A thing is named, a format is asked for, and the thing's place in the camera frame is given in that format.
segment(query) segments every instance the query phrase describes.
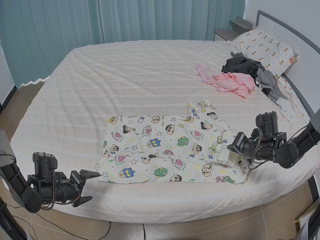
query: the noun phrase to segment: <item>pink clothing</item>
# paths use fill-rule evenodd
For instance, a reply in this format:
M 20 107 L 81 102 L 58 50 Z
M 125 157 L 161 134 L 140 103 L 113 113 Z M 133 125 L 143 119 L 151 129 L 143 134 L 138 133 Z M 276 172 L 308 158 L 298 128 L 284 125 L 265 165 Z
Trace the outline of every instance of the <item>pink clothing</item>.
M 202 81 L 213 85 L 220 92 L 234 92 L 235 94 L 246 98 L 248 91 L 252 91 L 255 88 L 253 78 L 249 74 L 242 73 L 228 73 L 221 72 L 219 75 L 213 75 L 213 78 L 209 78 L 206 71 L 209 69 L 203 63 L 197 62 L 195 65 L 197 72 L 202 77 Z

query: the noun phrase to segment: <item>curtain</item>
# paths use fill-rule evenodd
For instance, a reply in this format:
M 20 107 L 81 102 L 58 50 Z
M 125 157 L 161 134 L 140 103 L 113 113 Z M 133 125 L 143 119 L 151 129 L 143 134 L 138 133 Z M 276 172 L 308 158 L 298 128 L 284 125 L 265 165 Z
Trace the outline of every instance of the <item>curtain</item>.
M 16 86 L 46 78 L 74 48 L 128 40 L 213 40 L 245 0 L 0 0 L 0 40 Z

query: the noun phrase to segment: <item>black baseboard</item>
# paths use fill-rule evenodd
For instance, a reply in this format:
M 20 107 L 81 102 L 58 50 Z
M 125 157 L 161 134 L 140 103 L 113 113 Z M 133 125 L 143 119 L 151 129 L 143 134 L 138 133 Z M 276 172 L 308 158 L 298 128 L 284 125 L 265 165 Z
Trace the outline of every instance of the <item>black baseboard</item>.
M 2 112 L 2 110 L 5 110 L 9 101 L 11 100 L 11 98 L 13 97 L 14 93 L 17 91 L 17 87 L 14 86 L 12 88 L 12 90 L 10 91 L 10 93 L 8 94 L 8 96 L 6 97 L 6 99 L 4 100 L 3 104 L 0 103 L 0 113 Z
M 318 192 L 315 178 L 313 176 L 310 179 L 308 179 L 308 184 L 309 184 L 309 188 L 312 196 L 312 201 L 315 202 L 319 198 L 319 192 Z

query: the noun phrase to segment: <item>wall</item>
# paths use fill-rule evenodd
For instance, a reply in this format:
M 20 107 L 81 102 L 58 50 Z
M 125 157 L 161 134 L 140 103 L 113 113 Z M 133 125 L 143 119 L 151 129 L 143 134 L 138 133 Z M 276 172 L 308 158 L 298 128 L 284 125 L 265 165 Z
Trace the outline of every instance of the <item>wall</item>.
M 258 10 L 280 19 L 320 47 L 319 0 L 246 0 L 243 17 L 253 26 Z
M 8 65 L 3 54 L 2 47 L 0 46 L 0 103 L 3 104 L 4 100 L 14 87 L 14 81 L 11 77 Z

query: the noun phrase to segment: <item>tiled floor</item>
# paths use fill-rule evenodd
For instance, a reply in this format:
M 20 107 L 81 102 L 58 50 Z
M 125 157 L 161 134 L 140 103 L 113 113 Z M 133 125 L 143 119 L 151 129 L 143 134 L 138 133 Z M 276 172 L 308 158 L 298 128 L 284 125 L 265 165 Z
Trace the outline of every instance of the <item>tiled floor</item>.
M 22 86 L 9 102 L 6 110 L 0 114 L 0 128 L 6 131 L 9 139 L 12 138 L 20 120 L 28 106 L 43 85 L 42 82 Z M 13 201 L 0 181 L 0 193 L 3 200 L 12 206 L 18 206 Z M 257 206 L 240 212 L 219 217 L 201 219 L 190 222 L 170 224 L 145 224 L 146 238 L 156 239 L 183 239 L 183 240 L 276 240 L 290 239 L 296 234 L 294 220 L 298 218 L 312 204 L 308 184 L 281 196 L 273 202 Z M 26 219 L 34 228 L 38 240 L 79 239 L 65 233 L 60 228 L 46 222 L 36 214 L 30 214 L 23 208 L 11 208 L 13 215 Z M 109 227 L 108 221 L 80 218 L 58 212 L 56 210 L 39 211 L 41 216 L 57 224 L 63 229 L 88 239 L 102 237 Z M 21 219 L 18 223 L 31 233 L 31 227 Z M 0 228 L 0 240 L 4 237 Z M 111 230 L 105 239 L 143 239 L 141 224 L 111 223 Z

